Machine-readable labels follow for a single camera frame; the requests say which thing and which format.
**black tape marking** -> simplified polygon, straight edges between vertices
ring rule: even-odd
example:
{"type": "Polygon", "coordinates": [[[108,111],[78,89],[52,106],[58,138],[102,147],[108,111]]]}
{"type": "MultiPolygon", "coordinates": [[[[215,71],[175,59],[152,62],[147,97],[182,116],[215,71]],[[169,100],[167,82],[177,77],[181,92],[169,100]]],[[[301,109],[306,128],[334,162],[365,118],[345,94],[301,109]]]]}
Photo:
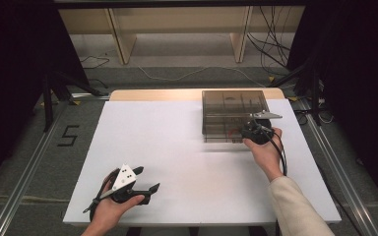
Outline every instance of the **black tape marking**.
{"type": "Polygon", "coordinates": [[[59,144],[59,145],[57,145],[58,147],[72,147],[75,144],[75,141],[78,138],[78,136],[77,135],[66,135],[67,131],[70,128],[79,128],[79,126],[78,125],[66,126],[66,129],[64,130],[63,136],[61,138],[71,138],[72,142],[70,144],[59,144]]]}

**hand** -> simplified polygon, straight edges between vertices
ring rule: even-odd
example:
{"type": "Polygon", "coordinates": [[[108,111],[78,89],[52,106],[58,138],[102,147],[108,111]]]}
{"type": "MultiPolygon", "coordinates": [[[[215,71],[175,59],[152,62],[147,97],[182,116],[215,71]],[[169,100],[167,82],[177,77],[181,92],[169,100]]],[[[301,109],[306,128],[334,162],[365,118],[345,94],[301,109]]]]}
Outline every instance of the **hand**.
{"type": "MultiPolygon", "coordinates": [[[[282,137],[282,130],[275,127],[273,129],[276,134],[273,135],[272,140],[278,148],[282,150],[282,143],[279,139],[279,137],[282,137]]],[[[280,167],[281,158],[271,142],[257,145],[249,139],[243,139],[243,143],[250,148],[251,152],[253,152],[254,160],[260,168],[263,169],[270,182],[278,177],[284,176],[280,167]]]]}
{"type": "MultiPolygon", "coordinates": [[[[109,182],[106,183],[103,192],[108,191],[109,182]]],[[[131,198],[123,204],[116,203],[112,198],[108,197],[100,201],[94,211],[94,219],[88,225],[88,228],[82,234],[85,235],[104,235],[110,229],[115,227],[119,218],[128,209],[136,206],[144,199],[144,195],[139,195],[131,198]]]]}

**white tabletop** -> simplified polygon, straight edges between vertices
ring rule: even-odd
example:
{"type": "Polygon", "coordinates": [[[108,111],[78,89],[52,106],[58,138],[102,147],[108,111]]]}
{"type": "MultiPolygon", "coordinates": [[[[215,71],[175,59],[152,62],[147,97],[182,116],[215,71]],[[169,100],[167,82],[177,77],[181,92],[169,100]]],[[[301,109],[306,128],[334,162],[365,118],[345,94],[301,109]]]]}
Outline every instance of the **white tabletop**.
{"type": "MultiPolygon", "coordinates": [[[[285,99],[268,99],[283,129],[288,173],[327,222],[341,220],[309,147],[285,99]]],[[[104,177],[123,163],[144,166],[134,190],[160,183],[147,206],[136,206],[122,225],[260,225],[276,217],[268,180],[243,144],[205,144],[202,101],[108,101],[63,221],[90,222],[82,211],[104,177]]]]}

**black stand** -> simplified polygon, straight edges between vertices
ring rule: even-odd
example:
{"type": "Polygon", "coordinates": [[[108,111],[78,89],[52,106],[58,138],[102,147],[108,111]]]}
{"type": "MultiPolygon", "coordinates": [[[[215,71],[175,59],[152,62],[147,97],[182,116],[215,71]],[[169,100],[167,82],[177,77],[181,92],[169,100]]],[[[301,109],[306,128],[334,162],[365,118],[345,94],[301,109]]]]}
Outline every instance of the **black stand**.
{"type": "Polygon", "coordinates": [[[51,91],[54,91],[57,98],[62,101],[69,100],[72,93],[66,88],[66,85],[74,85],[79,89],[83,89],[94,96],[109,95],[108,92],[100,92],[94,88],[84,85],[75,79],[69,77],[63,72],[50,72],[42,79],[42,93],[44,98],[44,110],[45,110],[45,128],[44,132],[47,132],[48,128],[53,123],[53,107],[51,101],[51,91]]]}
{"type": "Polygon", "coordinates": [[[310,112],[318,126],[321,125],[318,117],[318,113],[320,112],[318,104],[320,76],[324,65],[328,62],[330,50],[334,49],[332,45],[343,27],[343,22],[348,16],[352,2],[352,0],[344,0],[338,10],[332,14],[332,17],[322,29],[315,47],[303,65],[269,85],[270,88],[277,88],[294,78],[299,78],[294,91],[297,95],[303,95],[308,89],[311,89],[312,106],[310,112]]]}

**gray carpet floor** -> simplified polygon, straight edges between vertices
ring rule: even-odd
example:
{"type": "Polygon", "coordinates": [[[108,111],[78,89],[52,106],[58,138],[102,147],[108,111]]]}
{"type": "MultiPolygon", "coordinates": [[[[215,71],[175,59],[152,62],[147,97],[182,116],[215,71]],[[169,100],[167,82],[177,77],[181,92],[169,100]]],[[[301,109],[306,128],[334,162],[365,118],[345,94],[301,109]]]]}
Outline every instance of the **gray carpet floor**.
{"type": "MultiPolygon", "coordinates": [[[[91,86],[102,91],[115,89],[177,89],[177,88],[256,88],[267,86],[269,76],[274,75],[261,68],[101,68],[86,70],[91,86]]],[[[294,81],[282,86],[285,96],[292,96],[294,81]]],[[[83,92],[70,88],[72,92],[83,92]]],[[[24,132],[13,149],[12,156],[0,167],[0,210],[14,190],[32,154],[42,136],[44,127],[44,110],[37,102],[34,115],[24,128],[24,132]]],[[[69,105],[63,112],[55,133],[49,143],[44,157],[39,164],[29,187],[18,207],[6,235],[80,235],[84,230],[62,222],[63,215],[75,188],[76,181],[85,161],[92,141],[100,112],[102,100],[85,100],[79,105],[69,105]],[[78,138],[70,147],[71,139],[63,138],[67,126],[70,135],[78,138]]],[[[299,109],[298,102],[292,103],[292,109],[299,109]]],[[[298,122],[304,118],[298,116],[298,122]]],[[[323,130],[341,160],[353,186],[363,199],[378,227],[378,189],[370,176],[356,163],[355,155],[341,126],[334,120],[322,124],[323,130]]],[[[355,222],[346,198],[334,178],[327,160],[319,148],[309,123],[301,125],[305,139],[316,162],[327,176],[327,185],[339,199],[338,206],[344,206],[346,212],[355,222]]],[[[358,235],[344,211],[338,207],[343,221],[330,227],[336,235],[358,235]]],[[[274,225],[265,226],[269,235],[274,235],[274,225]]],[[[117,227],[108,235],[125,235],[126,229],[117,227]]]]}

